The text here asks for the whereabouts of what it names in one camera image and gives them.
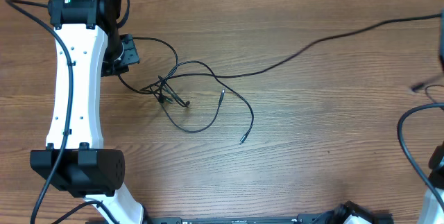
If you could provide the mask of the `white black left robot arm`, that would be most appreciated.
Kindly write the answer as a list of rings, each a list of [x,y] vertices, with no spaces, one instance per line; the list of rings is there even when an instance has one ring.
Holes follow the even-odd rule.
[[[104,146],[99,116],[104,76],[138,62],[133,39],[120,35],[121,0],[50,0],[57,72],[46,145],[33,150],[32,169],[47,187],[93,205],[108,223],[143,223],[146,211],[124,184],[125,159]]]

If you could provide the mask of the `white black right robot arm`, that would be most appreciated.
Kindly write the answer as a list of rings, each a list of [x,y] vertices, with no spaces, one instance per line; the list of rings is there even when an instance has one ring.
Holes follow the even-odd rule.
[[[428,179],[443,200],[443,144],[432,153],[428,167],[432,170]],[[431,189],[426,190],[417,224],[443,224],[443,207]]]

